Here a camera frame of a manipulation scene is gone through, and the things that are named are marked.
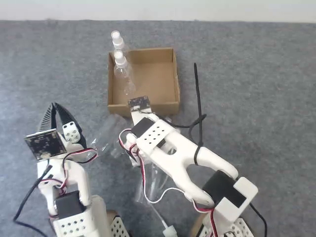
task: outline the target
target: gray carpet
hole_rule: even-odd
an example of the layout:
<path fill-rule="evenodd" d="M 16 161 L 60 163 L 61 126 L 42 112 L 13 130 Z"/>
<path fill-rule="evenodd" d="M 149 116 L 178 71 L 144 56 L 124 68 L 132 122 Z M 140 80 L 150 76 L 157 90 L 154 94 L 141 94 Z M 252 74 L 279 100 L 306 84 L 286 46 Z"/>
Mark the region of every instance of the gray carpet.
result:
<path fill-rule="evenodd" d="M 268 221 L 269 236 L 315 236 L 316 25 L 174 21 L 0 22 L 1 236 L 37 236 L 11 219 L 36 178 L 23 138 L 35 131 L 49 103 L 68 108 L 86 136 L 108 115 L 107 52 L 114 29 L 133 48 L 174 47 L 182 99 L 177 123 L 197 117 L 197 62 L 208 114 L 205 145 L 259 187 L 253 203 Z M 102 158 L 85 168 L 92 192 L 136 237 L 162 236 L 152 210 L 133 201 L 140 173 L 128 159 Z M 210 175 L 204 167 L 188 170 L 199 185 Z M 179 236 L 198 216 L 178 193 L 156 207 Z M 253 211 L 244 217 L 263 236 Z M 21 220 L 53 236 L 38 191 Z"/>

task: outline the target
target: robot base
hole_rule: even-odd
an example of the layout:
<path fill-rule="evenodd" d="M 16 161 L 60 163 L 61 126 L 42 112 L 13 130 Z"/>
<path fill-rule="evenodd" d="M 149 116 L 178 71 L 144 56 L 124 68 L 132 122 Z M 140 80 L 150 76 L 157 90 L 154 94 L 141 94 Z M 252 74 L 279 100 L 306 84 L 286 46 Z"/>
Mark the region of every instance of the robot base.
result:
<path fill-rule="evenodd" d="M 210 237 L 212 230 L 204 225 L 209 220 L 209 215 L 200 215 L 191 229 L 190 237 Z M 254 234 L 245 220 L 240 217 L 230 226 L 230 230 L 220 237 L 254 237 Z"/>
<path fill-rule="evenodd" d="M 114 237 L 119 231 L 121 237 L 129 237 L 121 218 L 113 213 L 108 217 L 103 199 L 94 195 L 85 212 L 56 220 L 53 225 L 57 237 Z"/>

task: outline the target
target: clear plastic wrap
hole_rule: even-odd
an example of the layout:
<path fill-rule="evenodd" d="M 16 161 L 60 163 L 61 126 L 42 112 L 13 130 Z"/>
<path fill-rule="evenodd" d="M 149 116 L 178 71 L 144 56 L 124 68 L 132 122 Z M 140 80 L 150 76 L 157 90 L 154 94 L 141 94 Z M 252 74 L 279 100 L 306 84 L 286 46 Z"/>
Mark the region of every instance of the clear plastic wrap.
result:
<path fill-rule="evenodd" d="M 92 132 L 93 136 L 88 140 L 88 146 L 94 148 L 100 157 L 120 157 L 124 150 L 119 145 L 119 133 L 130 127 L 130 123 L 119 115 L 109 115 Z"/>
<path fill-rule="evenodd" d="M 165 189 L 164 186 L 168 180 L 168 175 L 163 172 L 154 163 L 145 165 L 146 173 L 146 194 L 149 200 L 156 200 Z M 143 178 L 140 176 L 137 182 L 137 189 L 134 200 L 143 204 L 147 204 L 144 197 Z"/>

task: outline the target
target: cardboard box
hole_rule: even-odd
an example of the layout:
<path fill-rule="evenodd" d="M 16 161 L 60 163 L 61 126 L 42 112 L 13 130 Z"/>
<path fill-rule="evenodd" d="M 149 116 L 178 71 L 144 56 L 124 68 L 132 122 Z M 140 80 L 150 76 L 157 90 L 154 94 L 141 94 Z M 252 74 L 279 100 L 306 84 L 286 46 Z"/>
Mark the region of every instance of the cardboard box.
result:
<path fill-rule="evenodd" d="M 172 48 L 132 50 L 130 62 L 134 70 L 136 92 L 133 98 L 147 95 L 153 112 L 174 115 L 179 112 L 180 89 L 176 55 Z M 111 114 L 130 117 L 128 98 L 121 81 L 114 75 L 115 60 L 109 53 L 108 109 Z"/>

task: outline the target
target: plastic bag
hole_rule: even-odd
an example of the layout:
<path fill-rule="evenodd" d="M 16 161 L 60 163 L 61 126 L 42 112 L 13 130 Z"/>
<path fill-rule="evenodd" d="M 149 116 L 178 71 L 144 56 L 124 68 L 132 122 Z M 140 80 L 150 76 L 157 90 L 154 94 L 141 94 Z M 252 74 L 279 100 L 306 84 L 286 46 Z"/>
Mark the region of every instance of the plastic bag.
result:
<path fill-rule="evenodd" d="M 102 124 L 96 128 L 88 144 L 98 152 L 100 157 L 107 155 L 118 158 L 122 154 L 125 154 L 119 145 L 119 133 L 128 127 L 130 127 L 130 124 L 123 117 L 119 115 L 109 115 Z"/>

